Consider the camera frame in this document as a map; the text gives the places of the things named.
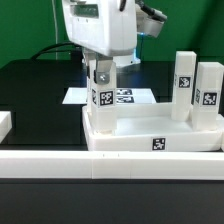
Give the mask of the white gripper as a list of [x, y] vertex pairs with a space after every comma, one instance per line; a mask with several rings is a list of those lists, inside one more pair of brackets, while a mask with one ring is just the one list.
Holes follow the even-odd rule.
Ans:
[[62, 0], [62, 8], [69, 40], [100, 53], [95, 83], [108, 84], [113, 58], [107, 56], [129, 55], [137, 45], [135, 0]]

